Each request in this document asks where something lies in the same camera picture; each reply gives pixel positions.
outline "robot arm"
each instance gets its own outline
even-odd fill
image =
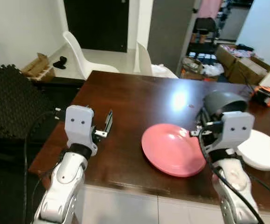
[[[197,116],[197,131],[201,148],[210,157],[214,168],[240,193],[258,213],[251,194],[251,182],[237,158],[237,147],[247,140],[253,128],[254,117],[243,112],[244,100],[235,94],[213,92],[204,98],[204,106]],[[214,189],[220,198],[220,207],[226,224],[257,224],[258,220],[247,205],[214,174]]]
[[[44,194],[35,213],[34,224],[70,224],[77,195],[84,183],[84,171],[91,156],[97,153],[94,140],[106,137],[112,124],[112,113],[106,120],[105,131],[96,131],[92,126],[93,110],[72,105],[67,108],[65,132],[68,137],[68,152],[52,173],[51,186]]]

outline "doorway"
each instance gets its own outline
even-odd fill
[[[81,48],[127,52],[129,0],[64,0],[64,6]]]

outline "dark wood tabletop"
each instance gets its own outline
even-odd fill
[[[248,96],[241,84],[169,79],[93,71],[72,104],[89,105],[94,110],[94,124],[104,128],[106,115],[113,110],[113,125],[108,138],[98,144],[96,156],[86,169],[88,184],[111,188],[131,188],[171,198],[204,203],[218,203],[212,186],[212,172],[206,166],[189,178],[176,178],[157,170],[144,156],[143,132],[158,123],[170,123],[194,130],[194,119],[204,96],[214,90]],[[270,136],[270,108],[250,102],[248,111],[256,118],[254,129]],[[64,123],[59,122],[29,171],[41,176],[57,162],[66,148]],[[246,166],[246,171],[270,186],[270,171]],[[270,210],[270,193],[252,182],[252,193],[262,210]]]

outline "white bowl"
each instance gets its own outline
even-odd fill
[[[270,170],[270,136],[252,130],[250,137],[238,146],[238,154],[255,169]]]

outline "black shoe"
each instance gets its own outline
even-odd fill
[[[59,61],[53,63],[53,66],[55,68],[59,68],[59,69],[66,69],[66,67],[64,66],[66,61],[67,61],[66,57],[60,56]]]

